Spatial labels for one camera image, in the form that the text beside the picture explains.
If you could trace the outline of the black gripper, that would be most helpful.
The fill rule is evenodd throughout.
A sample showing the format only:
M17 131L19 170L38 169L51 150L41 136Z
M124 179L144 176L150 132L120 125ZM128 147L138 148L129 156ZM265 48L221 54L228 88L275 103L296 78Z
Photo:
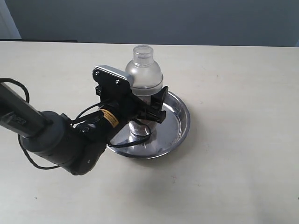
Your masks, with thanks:
M99 106L98 111L85 116L79 114L72 124L76 124L76 128L93 142L110 142L126 124L133 121L140 126L147 127L149 133L140 140L140 142L145 142L150 138L151 130L142 121L161 124L165 120L166 112L162 110L162 107L168 89L169 87L165 86L158 93L151 95L150 105L133 93L121 100L101 101L90 107Z

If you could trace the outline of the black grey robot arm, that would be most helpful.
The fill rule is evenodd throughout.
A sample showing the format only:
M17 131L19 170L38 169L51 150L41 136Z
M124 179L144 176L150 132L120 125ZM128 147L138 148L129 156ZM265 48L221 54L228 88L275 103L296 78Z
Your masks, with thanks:
M111 140L130 121L143 126L162 123L168 87L151 96L147 104L132 93L129 82L104 76L97 78L98 110L70 119L53 111L40 112L29 103L29 92L11 78L0 80L0 124L17 134L26 156L34 153L72 175L91 171Z

